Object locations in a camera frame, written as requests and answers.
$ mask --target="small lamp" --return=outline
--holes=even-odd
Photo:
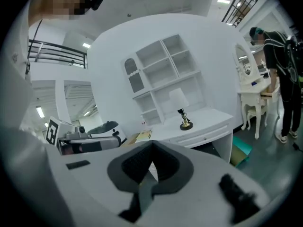
[[[170,97],[170,101],[171,101],[173,108],[176,109],[179,114],[181,114],[183,123],[180,125],[180,129],[182,131],[190,130],[194,125],[186,117],[187,114],[184,112],[184,109],[183,109],[183,108],[189,106],[189,103],[188,103],[184,93],[182,92],[182,90],[180,88],[177,88],[177,89],[169,92],[169,97]]]

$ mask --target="desk drawer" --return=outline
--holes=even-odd
[[[195,143],[200,143],[200,145],[203,144],[203,142],[210,142],[212,138],[215,138],[218,135],[224,134],[229,131],[228,124],[225,124],[219,128],[213,129],[212,131],[209,131],[207,133],[198,132],[195,134],[190,134],[185,137],[180,137],[176,139],[170,140],[172,144],[178,144],[180,146],[192,146]]]

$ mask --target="gray floor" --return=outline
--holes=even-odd
[[[303,116],[298,130],[298,138],[294,140],[290,135],[288,142],[282,144],[275,138],[275,131],[281,131],[283,120],[283,105],[280,102],[277,113],[269,112],[267,127],[264,126],[265,115],[262,116],[259,139],[254,138],[256,121],[251,129],[235,133],[234,136],[252,146],[249,160],[238,166],[242,172],[263,186],[271,198],[276,197],[281,191],[287,189],[296,179],[297,171],[303,162],[303,152],[295,151],[292,144],[295,141],[303,150]]]

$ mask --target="white table surface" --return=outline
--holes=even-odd
[[[157,124],[152,127],[151,138],[149,140],[169,140],[174,137],[184,136],[196,131],[207,129],[216,124],[232,118],[231,115],[223,113],[213,108],[202,108],[193,112],[187,112],[187,117],[194,127],[188,131],[182,131],[181,115],[167,119],[164,124]]]
[[[238,91],[238,93],[261,93],[270,85],[270,82],[271,82],[270,79],[264,79],[262,82],[259,82],[256,85],[248,87],[247,89],[242,88],[240,91]]]

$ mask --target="person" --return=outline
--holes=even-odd
[[[280,79],[281,97],[284,106],[283,128],[281,133],[276,132],[275,136],[285,144],[288,134],[295,139],[298,137],[297,130],[301,118],[301,90],[298,84],[290,80],[290,74],[286,69],[284,46],[287,37],[278,31],[266,32],[258,27],[250,29],[250,36],[256,44],[264,45],[266,67],[270,70],[271,75],[269,92],[275,90],[277,76]]]
[[[33,91],[30,88],[28,60],[29,28],[41,19],[71,19],[98,9],[103,0],[29,0],[12,24],[0,52],[0,126],[15,127],[33,132],[26,113]]]

